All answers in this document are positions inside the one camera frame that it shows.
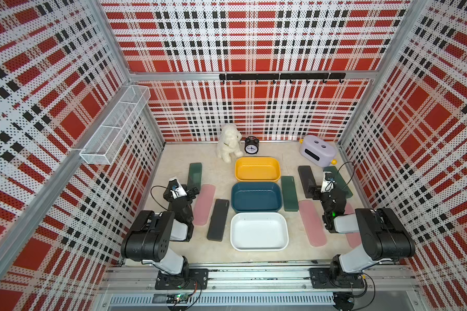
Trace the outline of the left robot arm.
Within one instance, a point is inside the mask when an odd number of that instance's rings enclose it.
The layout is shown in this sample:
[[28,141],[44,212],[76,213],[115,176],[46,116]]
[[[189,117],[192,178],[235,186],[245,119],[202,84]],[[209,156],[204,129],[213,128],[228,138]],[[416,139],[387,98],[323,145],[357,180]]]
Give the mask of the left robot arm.
[[167,211],[141,211],[121,244],[124,259],[150,264],[160,271],[160,278],[177,287],[190,280],[188,260],[178,255],[170,242],[189,242],[193,236],[194,216],[191,204],[200,191],[196,187],[168,186],[163,197]]

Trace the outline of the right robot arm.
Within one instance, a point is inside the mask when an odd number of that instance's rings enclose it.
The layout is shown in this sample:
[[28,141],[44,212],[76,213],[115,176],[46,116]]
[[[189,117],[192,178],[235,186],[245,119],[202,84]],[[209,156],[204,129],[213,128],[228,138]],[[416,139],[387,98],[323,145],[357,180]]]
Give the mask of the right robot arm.
[[343,287],[363,270],[383,262],[396,262],[415,254],[415,243],[390,208],[355,209],[345,213],[346,194],[338,187],[322,192],[310,187],[312,199],[320,200],[322,221],[330,233],[358,233],[359,246],[344,255],[336,255],[329,266],[329,282]]

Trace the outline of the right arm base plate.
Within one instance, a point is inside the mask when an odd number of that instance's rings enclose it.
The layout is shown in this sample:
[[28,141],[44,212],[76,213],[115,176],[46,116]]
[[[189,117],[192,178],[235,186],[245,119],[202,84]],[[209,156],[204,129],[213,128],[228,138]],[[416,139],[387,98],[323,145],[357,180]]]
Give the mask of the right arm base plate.
[[362,276],[358,273],[349,274],[344,272],[336,272],[331,274],[330,268],[310,268],[310,281],[314,289],[364,289],[365,282]]

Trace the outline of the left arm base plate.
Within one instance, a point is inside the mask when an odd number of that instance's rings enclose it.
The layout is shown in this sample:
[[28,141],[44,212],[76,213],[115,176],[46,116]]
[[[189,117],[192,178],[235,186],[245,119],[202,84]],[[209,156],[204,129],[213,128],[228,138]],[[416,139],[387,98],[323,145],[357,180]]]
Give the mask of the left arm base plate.
[[158,272],[155,290],[204,290],[208,286],[209,270],[193,268],[185,274],[170,275]]

